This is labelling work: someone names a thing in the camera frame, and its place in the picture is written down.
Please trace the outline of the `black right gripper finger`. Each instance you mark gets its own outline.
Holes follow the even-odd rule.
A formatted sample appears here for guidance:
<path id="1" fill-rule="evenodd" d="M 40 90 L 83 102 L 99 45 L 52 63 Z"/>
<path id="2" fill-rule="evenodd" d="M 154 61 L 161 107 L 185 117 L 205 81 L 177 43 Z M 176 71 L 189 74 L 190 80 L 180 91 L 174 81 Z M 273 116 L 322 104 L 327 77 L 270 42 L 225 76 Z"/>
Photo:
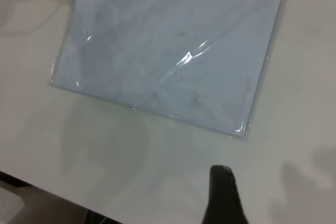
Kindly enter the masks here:
<path id="1" fill-rule="evenodd" d="M 208 205 L 202 223 L 248 223 L 241 203 L 231 168 L 213 165 L 209 174 Z"/>

